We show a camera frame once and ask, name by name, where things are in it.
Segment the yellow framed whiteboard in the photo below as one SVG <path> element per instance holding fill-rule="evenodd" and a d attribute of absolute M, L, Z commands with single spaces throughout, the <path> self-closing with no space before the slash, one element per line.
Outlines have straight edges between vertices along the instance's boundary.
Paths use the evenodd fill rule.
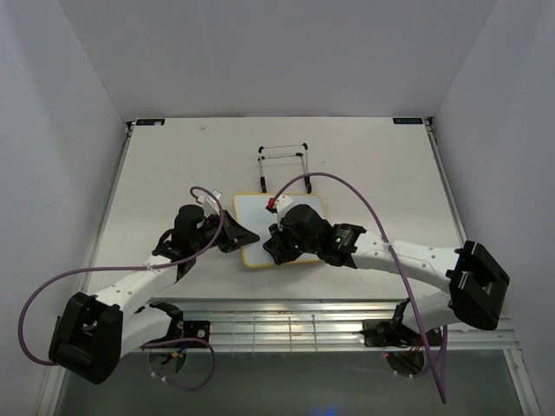
<path fill-rule="evenodd" d="M 323 201 L 316 194 L 287 194 L 298 204 L 307 204 L 324 217 Z M 265 207 L 269 196 L 263 193 L 238 193 L 232 197 L 232 206 L 235 220 L 247 230 L 258 234 L 260 240 L 241 248 L 243 263 L 250 269 L 262 269 L 276 266 L 263 243 L 270 238 L 269 227 L 275 223 L 275 215 L 268 212 Z M 316 255 L 303 254 L 289 264 L 318 263 Z"/>

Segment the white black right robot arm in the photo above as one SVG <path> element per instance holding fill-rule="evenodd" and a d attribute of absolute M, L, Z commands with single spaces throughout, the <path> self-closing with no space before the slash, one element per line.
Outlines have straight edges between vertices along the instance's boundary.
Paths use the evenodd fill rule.
<path fill-rule="evenodd" d="M 263 247 L 275 264 L 310 254 L 330 266 L 396 274 L 435 287 L 430 296 L 400 302 L 387 321 L 366 329 L 376 346 L 409 345 L 455 323 L 493 331 L 499 325 L 510 277 L 488 249 L 467 240 L 460 248 L 388 243 L 360 225 L 330 224 L 306 204 L 272 207 L 277 221 Z"/>

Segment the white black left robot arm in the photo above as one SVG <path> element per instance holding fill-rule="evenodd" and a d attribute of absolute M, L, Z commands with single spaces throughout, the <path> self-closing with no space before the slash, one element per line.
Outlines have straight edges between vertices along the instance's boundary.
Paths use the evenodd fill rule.
<path fill-rule="evenodd" d="M 258 240 L 228 211 L 206 215 L 197 205 L 180 207 L 173 228 L 160 236 L 143 270 L 92 295 L 70 297 L 57 319 L 49 358 L 98 385 L 136 348 L 150 343 L 185 346 L 190 328 L 183 313 L 157 301 L 159 292 L 188 273 L 204 248 L 231 253 Z"/>

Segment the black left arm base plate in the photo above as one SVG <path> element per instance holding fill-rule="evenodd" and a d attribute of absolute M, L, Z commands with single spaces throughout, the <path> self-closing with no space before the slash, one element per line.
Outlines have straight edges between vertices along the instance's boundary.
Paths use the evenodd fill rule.
<path fill-rule="evenodd" d="M 204 348 L 210 342 L 211 323 L 209 321 L 182 321 L 177 324 L 174 335 L 177 348 Z"/>

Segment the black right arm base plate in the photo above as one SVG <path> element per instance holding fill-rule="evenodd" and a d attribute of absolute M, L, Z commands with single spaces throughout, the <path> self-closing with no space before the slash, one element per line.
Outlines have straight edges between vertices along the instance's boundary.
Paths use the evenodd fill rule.
<path fill-rule="evenodd" d="M 420 341 L 420 336 L 400 323 L 367 319 L 362 321 L 362 335 L 365 347 L 412 347 Z"/>

